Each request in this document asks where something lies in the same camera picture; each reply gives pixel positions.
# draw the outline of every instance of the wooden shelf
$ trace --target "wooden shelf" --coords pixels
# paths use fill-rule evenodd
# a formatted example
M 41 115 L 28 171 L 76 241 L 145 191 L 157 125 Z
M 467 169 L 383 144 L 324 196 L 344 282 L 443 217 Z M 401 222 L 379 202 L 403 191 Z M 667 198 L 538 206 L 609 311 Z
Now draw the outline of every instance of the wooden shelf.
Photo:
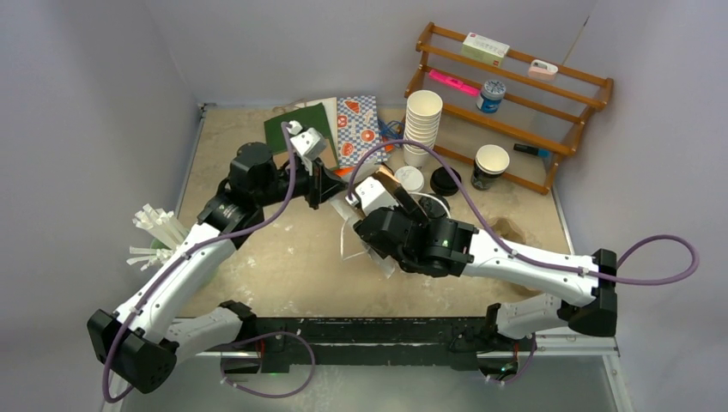
M 531 190 L 537 191 L 542 194 L 547 194 L 551 190 L 551 186 L 554 183 L 556 171 L 558 170 L 559 165 L 561 162 L 567 157 L 574 155 L 576 153 L 576 149 L 579 147 L 579 144 L 581 142 L 581 136 L 584 133 L 584 128 L 586 126 L 586 122 L 592 117 L 592 115 L 595 112 L 602 111 L 607 104 L 610 101 L 611 94 L 612 94 L 612 88 L 614 87 L 614 81 L 610 78 L 601 78 L 598 76 L 590 75 L 588 73 L 584 73 L 582 71 L 569 68 L 567 66 L 563 66 L 560 64 L 554 64 L 559 68 L 559 75 L 558 76 L 569 76 L 574 79 L 580 80 L 582 82 L 588 82 L 593 85 L 596 85 L 599 87 L 598 92 L 595 96 L 589 97 L 584 96 L 582 94 L 578 94 L 575 92 L 572 92 L 570 90 L 566 90 L 564 88 L 558 88 L 557 86 L 554 86 L 550 83 L 546 82 L 540 82 L 539 80 L 531 79 L 530 77 L 520 75 L 518 73 L 514 73 L 512 71 L 508 71 L 505 69 L 502 69 L 500 67 L 491 66 L 489 64 L 485 64 L 482 62 L 479 62 L 477 60 L 474 60 L 472 58 L 467 58 L 465 56 L 461 56 L 457 53 L 454 53 L 452 51 L 447 51 L 445 49 L 435 47 L 430 44 L 432 37 L 434 34 L 437 34 L 439 36 L 443 36 L 448 39 L 453 39 L 458 42 L 462 42 L 465 40 L 465 34 L 453 32 L 452 30 L 448 30 L 443 27 L 437 27 L 434 25 L 434 23 L 429 22 L 425 29 L 420 34 L 420 37 L 417 39 L 417 44 L 415 46 L 415 49 L 422 54 L 420 57 L 420 64 L 417 67 L 417 70 L 415 71 L 415 74 L 412 76 L 412 79 L 409 81 L 409 84 L 407 85 L 407 88 L 404 90 L 404 97 L 410 96 L 410 94 L 414 93 L 416 90 L 422 89 L 422 85 L 424 83 L 425 75 L 430 70 L 437 70 L 440 73 L 454 77 L 461 82 L 472 86 L 474 88 L 480 88 L 482 84 L 480 82 L 475 82 L 471 79 L 464 78 L 462 76 L 457 76 L 453 73 L 449 73 L 444 70 L 440 70 L 437 68 L 432 67 L 432 65 L 428 64 L 428 59 L 430 54 L 434 54 L 436 56 L 441 56 L 443 58 L 448 58 L 452 61 L 459 62 L 462 64 L 469 65 L 471 67 L 475 67 L 480 70 L 485 70 L 487 72 L 496 74 L 498 76 L 503 76 L 506 79 L 513 80 L 516 82 L 520 82 L 523 84 L 526 84 L 528 86 L 538 88 L 541 90 L 544 90 L 546 92 L 559 95 L 561 97 L 579 102 L 581 104 L 585 105 L 584 110 L 579 116 L 574 116 L 573 114 L 563 112 L 561 110 L 558 110 L 554 107 L 546 106 L 544 104 L 538 103 L 533 100 L 526 99 L 524 97 L 520 97 L 511 93 L 506 93 L 505 100 L 511 101 L 512 103 L 528 107 L 532 110 L 548 114 L 549 116 L 553 116 L 555 118 L 560 118 L 562 120 L 565 120 L 569 123 L 572 123 L 572 127 L 569 130 L 569 132 L 566 134 L 565 138 L 563 139 L 562 143 L 554 142 L 546 137 L 539 136 L 536 133 L 533 133 L 531 131 L 521 130 L 518 127 L 512 126 L 510 124 L 506 124 L 503 122 L 500 122 L 498 120 L 495 120 L 491 117 L 488 117 L 481 113 L 475 113 L 468 110 L 465 110 L 461 107 L 451 105 L 448 103 L 445 103 L 443 105 L 443 112 L 450 114 L 452 116 L 467 120 L 473 124 L 480 125 L 482 127 L 489 128 L 491 130 L 499 131 L 500 133 L 503 133 L 509 137 L 512 137 L 514 139 L 520 140 L 522 142 L 527 142 L 530 145 L 538 146 L 539 148 L 545 148 L 548 151 L 550 151 L 553 155 L 551 156 L 551 162 L 549 164 L 549 170 L 546 174 L 546 179 L 542 183 L 535 183 L 531 182 L 530 180 L 519 178 L 518 176 L 513 176 L 511 174 L 505 173 L 505 176 L 507 179 L 518 183 L 520 185 L 523 185 Z M 508 58 L 513 58 L 516 60 L 519 60 L 521 62 L 525 62 L 530 64 L 531 61 L 536 59 L 535 57 L 528 55 L 526 53 L 515 51 L 513 49 L 510 49 L 507 54 Z M 465 161 L 472 163 L 472 159 L 462 155 L 458 154 L 454 151 L 451 151 L 447 148 L 442 147 L 435 147 L 435 151 L 440 153 L 441 155 L 451 157 L 456 160 Z

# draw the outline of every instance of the table surface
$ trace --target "table surface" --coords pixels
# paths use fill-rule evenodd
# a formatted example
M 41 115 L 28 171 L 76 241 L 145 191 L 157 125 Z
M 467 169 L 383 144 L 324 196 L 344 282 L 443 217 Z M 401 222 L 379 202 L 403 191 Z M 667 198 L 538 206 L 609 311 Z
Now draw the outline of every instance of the table surface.
M 179 219 L 191 226 L 197 214 L 228 175 L 229 163 L 240 145 L 264 142 L 263 122 L 276 114 L 270 109 L 212 108 L 204 120 L 197 152 Z M 401 119 L 403 108 L 380 108 L 385 120 Z M 513 141 L 488 133 L 464 121 L 444 116 L 438 144 L 460 153 L 475 153 L 477 147 Z M 403 165 L 401 150 L 387 164 Z M 429 179 L 438 166 L 430 159 L 422 169 Z M 464 180 L 471 166 L 449 161 Z M 544 174 L 543 165 L 527 154 L 512 154 L 509 172 Z M 469 185 L 476 206 L 487 219 L 506 217 L 522 229 L 525 243 L 549 251 L 568 252 L 568 243 L 554 198 L 542 196 L 512 182 L 499 180 L 490 191 Z M 459 194 L 448 197 L 452 217 L 475 223 L 475 216 Z M 265 208 L 271 215 L 277 205 Z M 251 306 L 258 316 L 277 317 L 445 317 L 482 316 L 488 305 L 514 302 L 532 294 L 511 283 L 483 277 L 431 278 L 403 273 L 387 278 L 365 255 L 342 262 L 339 243 L 342 219 L 328 204 L 309 209 L 296 199 L 270 226 L 253 234 L 223 263 L 216 276 L 199 290 L 182 310 L 182 317 L 196 317 L 213 310 L 224 300 Z M 355 233 L 347 229 L 344 254 L 361 250 Z

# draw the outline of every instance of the pink object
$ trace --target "pink object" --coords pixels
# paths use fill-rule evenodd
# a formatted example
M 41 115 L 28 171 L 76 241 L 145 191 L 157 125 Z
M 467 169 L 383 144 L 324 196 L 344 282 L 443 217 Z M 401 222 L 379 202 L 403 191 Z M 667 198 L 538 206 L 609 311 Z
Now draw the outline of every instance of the pink object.
M 559 68 L 555 65 L 544 62 L 543 60 L 534 60 L 528 68 L 528 76 L 533 79 L 552 82 L 556 78 Z
M 480 94 L 480 90 L 478 90 L 477 88 L 472 88 L 472 87 L 468 86 L 467 84 L 461 82 L 460 80 L 458 80 L 454 77 L 445 76 L 438 71 L 430 70 L 428 76 L 437 82 L 446 84 L 447 86 L 450 86 L 451 88 L 455 88 L 470 96 L 476 97 Z

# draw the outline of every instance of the cup lid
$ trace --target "cup lid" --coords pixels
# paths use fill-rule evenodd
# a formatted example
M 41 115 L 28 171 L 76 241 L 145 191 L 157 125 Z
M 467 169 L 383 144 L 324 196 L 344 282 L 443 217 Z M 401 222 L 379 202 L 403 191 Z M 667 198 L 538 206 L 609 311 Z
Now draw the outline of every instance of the cup lid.
M 425 186 L 425 177 L 416 167 L 404 166 L 394 172 L 394 177 L 406 191 L 421 191 Z
M 482 170 L 492 174 L 503 173 L 508 169 L 511 157 L 501 146 L 486 144 L 478 149 L 476 164 Z

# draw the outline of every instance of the black and white cup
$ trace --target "black and white cup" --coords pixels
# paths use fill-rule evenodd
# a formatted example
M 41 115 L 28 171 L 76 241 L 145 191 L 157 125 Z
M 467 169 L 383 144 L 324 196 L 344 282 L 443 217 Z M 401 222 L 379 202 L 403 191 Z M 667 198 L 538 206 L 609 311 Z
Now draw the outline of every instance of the black and white cup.
M 486 191 L 508 169 L 510 163 L 511 157 L 504 148 L 486 144 L 477 151 L 470 183 L 479 191 Z

